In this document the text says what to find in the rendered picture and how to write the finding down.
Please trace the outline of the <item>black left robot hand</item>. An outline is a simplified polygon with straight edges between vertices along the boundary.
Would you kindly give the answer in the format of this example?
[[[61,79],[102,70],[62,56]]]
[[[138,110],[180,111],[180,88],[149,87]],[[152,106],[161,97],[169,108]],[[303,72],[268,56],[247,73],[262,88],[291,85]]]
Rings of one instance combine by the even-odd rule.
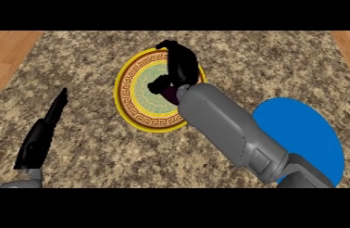
[[[67,102],[67,89],[64,89],[53,100],[46,116],[36,121],[28,131],[20,148],[14,169],[42,168]]]

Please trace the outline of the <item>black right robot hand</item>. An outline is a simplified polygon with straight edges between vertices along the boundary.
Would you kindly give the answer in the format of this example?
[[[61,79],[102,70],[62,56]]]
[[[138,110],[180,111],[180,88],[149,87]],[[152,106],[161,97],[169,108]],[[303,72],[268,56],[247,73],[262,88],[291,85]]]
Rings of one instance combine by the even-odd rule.
[[[173,86],[188,84],[195,85],[198,82],[200,68],[194,51],[178,41],[164,40],[157,49],[167,49],[167,74],[157,77],[148,84],[151,92],[158,95]]]

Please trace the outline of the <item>purple eggplant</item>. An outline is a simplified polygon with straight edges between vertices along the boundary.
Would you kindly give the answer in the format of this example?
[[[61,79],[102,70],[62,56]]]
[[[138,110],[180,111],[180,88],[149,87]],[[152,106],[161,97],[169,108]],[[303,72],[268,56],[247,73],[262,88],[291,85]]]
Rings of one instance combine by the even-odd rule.
[[[163,97],[167,99],[167,101],[175,104],[176,106],[179,105],[179,100],[176,97],[176,88],[173,86],[169,86],[164,91],[163,91]]]

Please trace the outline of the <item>yellow patterned plate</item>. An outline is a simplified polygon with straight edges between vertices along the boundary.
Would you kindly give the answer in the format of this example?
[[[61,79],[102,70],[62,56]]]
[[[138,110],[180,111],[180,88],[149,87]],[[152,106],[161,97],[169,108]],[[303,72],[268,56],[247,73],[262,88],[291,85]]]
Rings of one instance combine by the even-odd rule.
[[[148,83],[166,73],[167,49],[149,48],[127,60],[115,79],[118,112],[130,125],[149,133],[167,133],[188,124],[178,107],[148,89]]]

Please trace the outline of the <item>blue plate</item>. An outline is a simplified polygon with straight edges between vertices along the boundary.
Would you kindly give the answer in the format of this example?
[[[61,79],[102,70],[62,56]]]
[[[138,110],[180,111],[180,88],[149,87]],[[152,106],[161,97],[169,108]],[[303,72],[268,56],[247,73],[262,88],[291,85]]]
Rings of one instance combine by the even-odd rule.
[[[294,98],[275,97],[257,106],[253,118],[285,150],[302,155],[338,185],[344,172],[341,140],[318,110]]]

